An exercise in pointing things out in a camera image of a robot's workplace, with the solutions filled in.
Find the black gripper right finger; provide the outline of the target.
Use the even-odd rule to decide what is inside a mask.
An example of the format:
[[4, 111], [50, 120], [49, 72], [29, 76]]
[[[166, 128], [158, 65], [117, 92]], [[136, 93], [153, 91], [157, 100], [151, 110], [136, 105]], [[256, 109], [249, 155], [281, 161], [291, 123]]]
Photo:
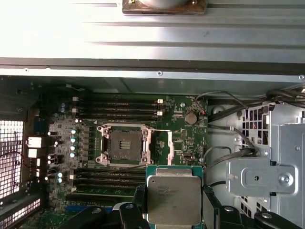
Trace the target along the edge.
[[254, 218], [233, 206], [222, 205], [210, 186], [202, 188], [202, 216], [206, 229], [298, 229], [298, 225], [270, 211], [258, 211]]

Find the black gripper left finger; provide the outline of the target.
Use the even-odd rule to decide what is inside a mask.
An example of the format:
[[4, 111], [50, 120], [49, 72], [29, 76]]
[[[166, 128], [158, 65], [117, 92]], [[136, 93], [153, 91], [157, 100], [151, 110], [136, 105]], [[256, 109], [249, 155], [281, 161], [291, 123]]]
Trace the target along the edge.
[[60, 226], [59, 229], [149, 229], [143, 218], [147, 210], [147, 186], [139, 185], [133, 202], [121, 202], [112, 210], [98, 206], [87, 207]]

